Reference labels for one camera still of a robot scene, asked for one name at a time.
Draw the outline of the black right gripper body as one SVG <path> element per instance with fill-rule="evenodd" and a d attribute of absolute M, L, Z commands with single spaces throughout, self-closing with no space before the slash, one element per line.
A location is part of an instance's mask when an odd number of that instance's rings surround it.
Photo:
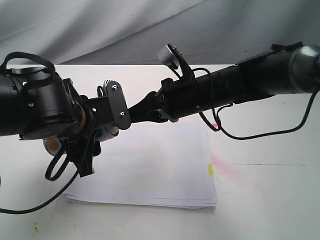
<path fill-rule="evenodd" d="M 200 112 L 196 79 L 176 80 L 166 78 L 155 95 L 155 110 L 160 116 L 172 123 L 180 118 Z"/>

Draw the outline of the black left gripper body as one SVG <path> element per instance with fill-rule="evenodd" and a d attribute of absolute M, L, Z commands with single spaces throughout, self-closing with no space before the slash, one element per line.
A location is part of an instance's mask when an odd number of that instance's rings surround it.
<path fill-rule="evenodd" d="M 106 86 L 97 87 L 97 97 L 88 98 L 86 95 L 80 95 L 84 109 L 89 111 L 87 119 L 92 118 L 94 122 L 93 129 L 96 131 L 95 140 L 104 142 L 118 136 L 118 127 L 115 123 L 111 111 L 108 92 Z"/>

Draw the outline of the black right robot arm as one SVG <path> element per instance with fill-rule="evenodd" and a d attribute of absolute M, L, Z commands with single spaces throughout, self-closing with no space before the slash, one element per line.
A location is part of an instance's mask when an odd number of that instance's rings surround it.
<path fill-rule="evenodd" d="M 180 68 L 178 80 L 162 80 L 130 107 L 133 123 L 167 121 L 197 114 L 227 104 L 241 104 L 284 94 L 311 94 L 320 84 L 320 48 L 301 42 L 274 44 L 271 50 L 232 66 L 195 76 L 182 54 L 171 44 L 161 50 L 160 60 L 169 68 Z"/>

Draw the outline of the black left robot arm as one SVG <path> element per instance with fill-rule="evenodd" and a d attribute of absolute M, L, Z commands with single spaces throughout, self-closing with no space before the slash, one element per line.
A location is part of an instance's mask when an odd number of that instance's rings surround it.
<path fill-rule="evenodd" d="M 46 67 L 5 68 L 0 72 L 0 134 L 42 140 L 53 159 L 45 178 L 56 181 L 69 163 L 80 176 L 93 174 L 101 142 L 120 128 L 111 105 L 118 86 L 97 88 L 97 97 L 79 94 L 69 78 Z"/>

